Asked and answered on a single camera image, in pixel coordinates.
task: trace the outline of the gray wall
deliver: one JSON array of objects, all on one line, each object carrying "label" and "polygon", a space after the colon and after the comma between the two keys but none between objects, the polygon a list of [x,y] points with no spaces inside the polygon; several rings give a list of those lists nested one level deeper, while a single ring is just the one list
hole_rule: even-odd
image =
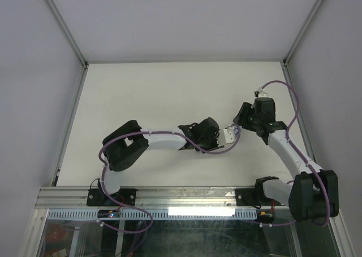
[{"label": "gray wall", "polygon": [[49,181],[81,65],[43,0],[0,0],[0,255]]},{"label": "gray wall", "polygon": [[290,64],[317,161],[339,176],[357,252],[362,236],[362,0],[326,0]]}]

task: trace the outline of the white table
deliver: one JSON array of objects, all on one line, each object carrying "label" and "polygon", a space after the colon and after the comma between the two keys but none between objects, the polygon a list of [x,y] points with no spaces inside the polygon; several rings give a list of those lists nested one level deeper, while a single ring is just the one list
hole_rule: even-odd
[{"label": "white table", "polygon": [[[100,177],[102,140],[125,122],[158,129],[214,118],[229,125],[244,101],[270,80],[284,80],[278,62],[128,63],[90,65],[58,186],[89,186]],[[294,115],[287,88],[267,88],[277,120]],[[293,139],[303,147],[298,124]],[[291,176],[279,157],[254,133],[242,131],[240,143],[224,155],[195,151],[146,151],[125,170],[122,186],[248,186],[258,177]]]}]

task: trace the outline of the robotic arm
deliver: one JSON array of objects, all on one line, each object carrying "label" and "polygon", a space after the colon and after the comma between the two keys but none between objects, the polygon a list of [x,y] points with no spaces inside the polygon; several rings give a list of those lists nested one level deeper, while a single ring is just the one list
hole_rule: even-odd
[{"label": "robotic arm", "polygon": [[[293,147],[287,137],[287,126],[282,121],[275,120],[274,100],[263,90],[257,91],[255,95],[257,97],[254,103],[244,102],[233,121],[243,129],[256,132],[281,158],[294,182],[290,185],[277,177],[259,178],[254,190],[244,194],[242,198],[255,206],[270,205],[274,199],[289,206],[296,221],[325,217],[328,214],[326,199],[329,199],[329,215],[336,216],[339,209],[337,175],[332,170],[323,170],[305,153],[300,152],[298,147]],[[111,143],[122,135],[129,137]],[[216,121],[210,117],[200,123],[157,131],[142,128],[134,120],[128,121],[103,140],[104,155],[109,162],[109,169],[112,170],[107,172],[105,177],[107,191],[112,194],[119,190],[119,172],[133,165],[146,150],[194,149],[194,145],[186,139],[194,142],[202,152],[219,149],[237,141],[234,126],[220,130]],[[320,181],[327,198],[322,192]]]}]

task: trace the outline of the bright light strip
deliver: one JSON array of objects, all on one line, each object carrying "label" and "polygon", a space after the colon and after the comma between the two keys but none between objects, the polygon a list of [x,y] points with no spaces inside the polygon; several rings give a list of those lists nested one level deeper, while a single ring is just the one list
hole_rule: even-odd
[{"label": "bright light strip", "polygon": [[170,207],[169,216],[233,216],[231,207]]}]

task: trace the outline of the table surface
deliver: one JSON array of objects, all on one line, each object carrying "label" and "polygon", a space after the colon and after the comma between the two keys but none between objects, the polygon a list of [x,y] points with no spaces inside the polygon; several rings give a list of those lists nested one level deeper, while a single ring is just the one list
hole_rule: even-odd
[{"label": "table surface", "polygon": [[[152,129],[214,118],[232,123],[244,101],[270,80],[284,80],[278,62],[127,63],[89,65],[57,186],[89,186],[99,178],[102,140],[131,119]],[[287,88],[266,89],[277,120],[294,116]],[[304,147],[296,123],[291,135]],[[146,151],[120,176],[121,186],[249,186],[255,179],[291,176],[280,158],[254,133],[223,155],[195,151]]]}]

